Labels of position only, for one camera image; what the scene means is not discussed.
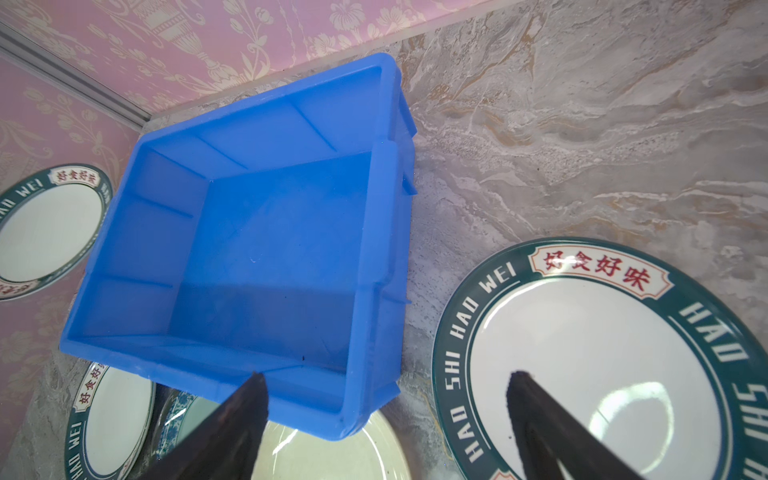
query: plate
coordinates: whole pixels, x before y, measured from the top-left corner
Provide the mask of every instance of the plate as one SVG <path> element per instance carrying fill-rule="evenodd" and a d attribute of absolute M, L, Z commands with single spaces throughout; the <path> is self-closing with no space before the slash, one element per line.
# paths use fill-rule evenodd
<path fill-rule="evenodd" d="M 155 385 L 132 373 L 92 363 L 69 415 L 67 480 L 122 480 L 147 436 Z"/>
<path fill-rule="evenodd" d="M 642 252 L 536 240 L 462 282 L 432 380 L 466 478 L 525 478 L 506 408 L 517 370 L 645 478 L 768 475 L 768 356 L 711 293 Z"/>
<path fill-rule="evenodd" d="M 0 194 L 0 301 L 69 272 L 93 246 L 111 199 L 107 175 L 85 164 L 41 170 Z"/>
<path fill-rule="evenodd" d="M 160 460 L 173 450 L 218 406 L 218 403 L 191 393 L 176 391 L 170 395 L 160 415 L 153 442 L 155 459 Z"/>
<path fill-rule="evenodd" d="M 195 429 L 218 404 L 189 393 L 169 397 L 155 440 L 156 459 L 163 458 Z M 268 422 L 253 467 L 253 480 L 334 478 L 410 480 L 408 462 L 392 426 L 374 412 L 366 426 L 340 442 L 328 442 Z"/>

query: floral pattern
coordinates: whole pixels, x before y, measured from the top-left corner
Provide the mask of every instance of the floral pattern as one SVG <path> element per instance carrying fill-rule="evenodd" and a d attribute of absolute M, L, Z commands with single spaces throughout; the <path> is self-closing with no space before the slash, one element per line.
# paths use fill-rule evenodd
<path fill-rule="evenodd" d="M 0 0 L 0 20 L 150 112 L 484 0 Z"/>
<path fill-rule="evenodd" d="M 181 430 L 181 424 L 184 422 L 184 413 L 192 405 L 192 402 L 197 398 L 191 393 L 178 392 L 175 397 L 171 397 L 167 400 L 170 405 L 167 413 L 162 417 L 166 422 L 163 424 L 163 428 L 160 431 L 160 438 L 157 440 L 157 446 L 154 450 L 154 455 L 157 460 L 162 459 L 171 450 L 176 447 L 176 443 L 179 439 L 179 431 Z"/>
<path fill-rule="evenodd" d="M 0 194 L 40 170 L 72 161 L 93 164 L 118 184 L 136 132 L 2 59 L 0 84 Z M 44 289 L 0 303 L 0 463 L 58 345 L 84 268 L 80 263 Z"/>

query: marble surface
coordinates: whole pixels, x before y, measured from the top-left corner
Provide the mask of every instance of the marble surface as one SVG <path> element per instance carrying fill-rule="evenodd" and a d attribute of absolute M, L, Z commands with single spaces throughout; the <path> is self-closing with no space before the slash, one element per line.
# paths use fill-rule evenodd
<path fill-rule="evenodd" d="M 380 49 L 419 129 L 402 394 L 383 409 L 414 478 L 461 478 L 435 420 L 432 342 L 462 278 L 515 243 L 646 251 L 768 346 L 766 22 L 758 0 L 528 1 Z M 63 478 L 75 367 L 54 358 L 0 478 Z"/>

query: red chinese characters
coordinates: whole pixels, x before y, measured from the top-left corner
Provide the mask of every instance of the red chinese characters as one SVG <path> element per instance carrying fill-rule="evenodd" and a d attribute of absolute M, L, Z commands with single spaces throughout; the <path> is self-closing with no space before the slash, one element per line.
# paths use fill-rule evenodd
<path fill-rule="evenodd" d="M 589 260 L 592 260 L 591 257 L 587 257 L 581 250 L 579 250 L 579 253 L 576 253 L 576 257 L 574 257 L 573 269 L 576 270 L 577 268 L 581 268 L 589 272 L 590 270 L 587 268 L 587 262 L 589 262 Z"/>
<path fill-rule="evenodd" d="M 621 263 L 621 258 L 608 258 L 608 255 L 603 255 L 603 258 L 598 260 L 598 266 L 594 269 L 595 273 L 605 272 L 608 276 L 613 276 L 618 270 Z"/>
<path fill-rule="evenodd" d="M 16 296 L 32 288 L 34 283 L 23 283 L 22 285 L 8 285 L 0 283 L 0 296 Z"/>
<path fill-rule="evenodd" d="M 544 258 L 544 262 L 547 264 L 547 270 L 551 268 L 560 268 L 563 266 L 562 252 L 547 252 L 547 257 Z"/>
<path fill-rule="evenodd" d="M 60 170 L 52 170 L 50 174 L 51 182 L 57 185 L 71 184 L 77 182 L 79 184 L 87 184 L 92 187 L 98 187 L 101 179 L 99 175 L 86 167 L 64 167 Z"/>
<path fill-rule="evenodd" d="M 648 270 L 644 268 L 640 271 L 636 268 L 629 267 L 624 274 L 624 282 L 629 283 L 630 286 L 638 288 L 641 292 L 644 292 L 645 289 L 643 288 L 643 283 L 650 283 L 650 275 L 648 274 Z"/>

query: green plate rim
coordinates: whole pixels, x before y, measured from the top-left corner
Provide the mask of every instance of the green plate rim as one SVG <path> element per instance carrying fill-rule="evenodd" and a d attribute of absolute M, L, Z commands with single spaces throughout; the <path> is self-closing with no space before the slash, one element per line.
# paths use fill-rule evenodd
<path fill-rule="evenodd" d="M 91 414 L 91 404 L 98 391 L 98 386 L 101 383 L 101 379 L 104 378 L 104 374 L 109 369 L 110 367 L 103 363 L 93 362 L 83 375 L 83 379 L 80 381 L 80 386 L 78 387 L 78 393 L 75 394 L 64 440 L 64 471 L 67 480 L 124 480 L 128 477 L 128 474 L 131 473 L 131 469 L 141 451 L 141 446 L 147 438 L 149 425 L 152 420 L 152 411 L 154 410 L 154 397 L 157 392 L 157 384 L 155 382 L 151 382 L 151 397 L 149 409 L 147 410 L 147 418 L 144 420 L 144 427 L 142 428 L 141 435 L 139 436 L 133 451 L 126 461 L 123 462 L 120 468 L 111 472 L 109 475 L 98 475 L 93 471 L 90 463 L 88 463 L 88 457 L 85 454 L 85 426 L 88 421 L 88 416 Z M 85 407 L 85 410 L 78 412 L 78 402 L 82 399 L 81 390 L 86 387 L 88 382 L 95 382 L 95 385 L 92 387 L 93 393 L 91 394 L 91 397 L 86 399 L 87 406 Z M 91 390 L 86 387 L 85 392 L 88 393 L 90 391 Z"/>
<path fill-rule="evenodd" d="M 46 190 L 60 187 L 61 185 L 55 184 L 51 180 L 50 174 L 54 170 L 67 168 L 71 168 L 72 170 L 77 168 L 87 168 L 89 170 L 95 170 L 99 174 L 99 183 L 95 186 L 80 180 L 67 180 L 66 183 L 86 185 L 87 187 L 93 189 L 101 199 L 101 218 L 99 219 L 98 225 L 96 226 L 96 230 L 94 231 L 94 234 L 91 235 L 91 239 L 85 244 L 85 246 L 81 248 L 67 263 L 59 267 L 53 273 L 49 273 L 48 275 L 41 276 L 37 279 L 27 280 L 25 282 L 14 282 L 0 276 L 0 302 L 7 302 L 9 300 L 22 298 L 23 296 L 27 296 L 49 285 L 52 285 L 56 280 L 62 278 L 75 266 L 77 266 L 78 263 L 80 263 L 80 261 L 87 256 L 88 251 L 90 251 L 94 245 L 94 242 L 96 241 L 96 237 L 98 237 L 101 225 L 104 223 L 104 219 L 107 216 L 107 210 L 109 209 L 109 203 L 112 201 L 113 191 L 109 176 L 101 168 L 90 164 L 68 163 L 45 168 L 16 182 L 13 186 L 6 189 L 0 194 L 0 230 L 3 228 L 3 223 L 11 218 L 14 212 L 21 208 L 25 203 L 30 201 L 30 199 L 38 196 L 40 193 Z M 37 185 L 37 190 L 30 191 L 26 189 L 26 187 L 32 183 Z"/>
<path fill-rule="evenodd" d="M 464 280 L 461 281 L 451 296 L 451 299 L 446 304 L 442 315 L 440 316 L 438 329 L 435 333 L 435 342 L 432 347 L 432 391 L 435 396 L 436 416 L 438 417 L 440 428 L 443 431 L 446 443 L 451 449 L 454 459 L 456 460 L 456 463 L 459 466 L 462 474 L 466 478 L 473 480 L 490 480 L 491 478 L 517 478 L 517 474 L 513 474 L 511 472 L 506 462 L 504 462 L 502 457 L 495 449 L 491 449 L 491 451 L 485 452 L 487 455 L 481 455 L 480 457 L 476 458 L 475 462 L 470 462 L 468 460 L 469 455 L 477 452 L 477 450 L 471 450 L 470 454 L 468 454 L 465 452 L 465 448 L 472 443 L 464 440 L 461 445 L 458 445 L 458 439 L 455 442 L 452 441 L 451 435 L 455 434 L 454 430 L 458 430 L 458 427 L 453 427 L 452 422 L 447 422 L 450 410 L 448 405 L 449 402 L 445 398 L 448 394 L 444 393 L 447 392 L 447 390 L 438 389 L 438 381 L 445 381 L 446 377 L 445 373 L 441 371 L 441 369 L 444 369 L 445 365 L 442 363 L 444 358 L 438 354 L 438 348 L 440 348 L 443 342 L 442 339 L 444 337 L 450 337 L 449 332 L 451 330 L 451 325 L 454 323 L 453 319 L 455 313 L 458 311 L 458 307 L 461 305 L 461 301 L 463 301 L 463 299 L 468 296 L 469 292 L 480 291 L 478 287 L 479 280 L 486 280 L 486 275 L 493 274 L 493 269 L 495 267 L 503 266 L 506 262 L 510 261 L 512 262 L 513 268 L 516 271 L 516 276 L 513 278 L 520 280 L 520 283 L 516 283 L 514 285 L 515 288 L 520 287 L 521 285 L 525 285 L 526 283 L 541 281 L 544 277 L 541 275 L 541 273 L 533 271 L 528 260 L 528 256 L 536 252 L 537 247 L 546 247 L 559 243 L 572 243 L 584 245 L 586 247 L 598 247 L 617 250 L 619 253 L 638 257 L 639 259 L 648 263 L 652 263 L 653 265 L 658 266 L 668 272 L 668 279 L 672 280 L 671 282 L 673 286 L 664 291 L 658 299 L 654 300 L 651 298 L 643 298 L 640 300 L 636 296 L 633 296 L 633 298 L 649 306 L 654 312 L 662 316 L 662 318 L 664 318 L 667 323 L 669 323 L 677 331 L 678 335 L 684 339 L 686 344 L 694 351 L 697 359 L 699 359 L 700 363 L 702 363 L 710 383 L 719 381 L 721 384 L 725 385 L 723 387 L 723 391 L 721 392 L 722 397 L 718 396 L 718 393 L 716 392 L 721 426 L 726 426 L 724 423 L 726 421 L 726 417 L 729 416 L 731 419 L 730 425 L 732 431 L 740 432 L 740 435 L 736 433 L 733 434 L 733 444 L 731 449 L 732 456 L 730 461 L 727 461 L 727 458 L 724 458 L 721 453 L 721 456 L 718 460 L 716 473 L 713 476 L 713 480 L 736 480 L 737 478 L 740 478 L 745 468 L 750 468 L 750 471 L 752 472 L 761 472 L 760 466 L 768 465 L 768 429 L 763 428 L 763 430 L 759 430 L 759 427 L 754 427 L 752 428 L 753 432 L 755 432 L 755 429 L 757 429 L 755 435 L 747 435 L 745 433 L 746 429 L 749 429 L 751 425 L 745 424 L 743 421 L 743 413 L 740 411 L 740 405 L 738 401 L 734 401 L 739 400 L 737 398 L 737 392 L 734 392 L 728 383 L 721 381 L 723 374 L 730 371 L 730 374 L 726 377 L 729 380 L 733 380 L 739 383 L 737 387 L 739 388 L 739 392 L 742 396 L 742 402 L 747 402 L 747 406 L 751 406 L 750 403 L 754 402 L 755 406 L 768 408 L 768 394 L 766 394 L 764 396 L 765 398 L 763 399 L 761 395 L 756 395 L 756 393 L 760 394 L 762 390 L 757 389 L 753 391 L 747 388 L 747 384 L 768 386 L 768 355 L 757 341 L 755 336 L 743 324 L 743 322 L 741 322 L 741 320 L 722 301 L 717 299 L 711 292 L 709 292 L 709 290 L 700 285 L 696 280 L 690 278 L 688 275 L 675 268 L 674 266 L 671 266 L 669 263 L 664 262 L 663 260 L 648 255 L 642 251 L 635 250 L 634 248 L 626 247 L 619 243 L 613 243 L 606 240 L 584 237 L 549 237 L 530 240 L 524 243 L 519 243 L 512 247 L 505 248 L 482 261 L 477 267 L 472 269 L 472 271 L 465 277 Z M 555 275 L 548 274 L 547 278 L 550 277 L 574 278 L 573 274 L 569 273 L 561 273 Z M 608 285 L 618 291 L 622 291 L 623 293 L 630 295 L 628 292 L 619 289 L 605 281 L 600 281 L 593 278 L 582 279 Z M 484 308 L 489 309 L 496 301 L 498 301 L 498 299 L 504 296 L 500 293 L 501 291 L 502 288 L 499 288 L 498 291 L 493 290 L 490 293 L 487 293 L 487 297 L 480 297 L 475 295 L 473 299 L 482 298 L 482 300 L 476 300 L 478 303 L 476 309 L 479 312 L 482 312 Z M 743 351 L 746 352 L 746 354 L 749 356 L 747 362 L 739 362 L 737 366 L 747 365 L 746 367 L 741 369 L 731 368 L 733 367 L 732 361 L 727 362 L 727 364 L 715 363 L 713 360 L 717 359 L 717 355 L 709 350 L 711 350 L 712 346 L 717 346 L 721 343 L 717 343 L 716 345 L 708 345 L 706 343 L 702 344 L 703 339 L 701 336 L 703 334 L 695 333 L 695 326 L 680 321 L 685 318 L 679 314 L 680 305 L 685 304 L 690 306 L 695 302 L 702 303 L 703 307 L 711 311 L 712 315 L 707 317 L 708 319 L 716 317 L 725 323 L 729 328 L 731 328 L 729 336 L 733 339 L 736 339 L 735 342 L 740 344 L 743 348 Z M 667 315 L 671 315 L 671 317 L 669 319 L 665 318 L 662 313 L 659 313 L 660 310 L 665 311 L 665 313 Z M 472 323 L 470 323 L 470 326 L 467 326 L 467 330 L 470 333 L 470 338 L 465 341 L 467 346 L 471 345 L 471 343 L 474 341 L 474 330 L 469 329 L 471 326 L 481 323 L 482 318 L 483 317 L 480 314 L 477 316 L 473 315 Z M 702 349 L 702 346 L 709 347 L 709 350 Z M 707 359 L 713 364 L 711 369 L 708 369 L 704 365 L 703 359 Z M 462 367 L 459 368 L 468 369 L 468 362 L 463 363 Z M 750 375 L 745 376 L 744 379 L 740 379 L 740 375 L 733 374 L 734 372 L 738 373 L 738 370 L 749 372 Z M 457 396 L 466 397 L 467 403 L 469 403 L 469 408 L 473 409 L 474 399 L 469 394 L 465 394 L 464 392 L 467 392 L 467 389 L 463 389 L 462 394 L 457 394 Z M 754 400 L 743 400 L 750 396 L 753 397 Z M 473 426 L 476 427 L 477 430 L 482 430 L 482 434 L 485 435 L 485 431 L 482 428 L 480 421 L 477 421 L 476 423 L 477 424 Z M 727 434 L 727 428 L 723 428 L 721 430 L 724 437 Z"/>

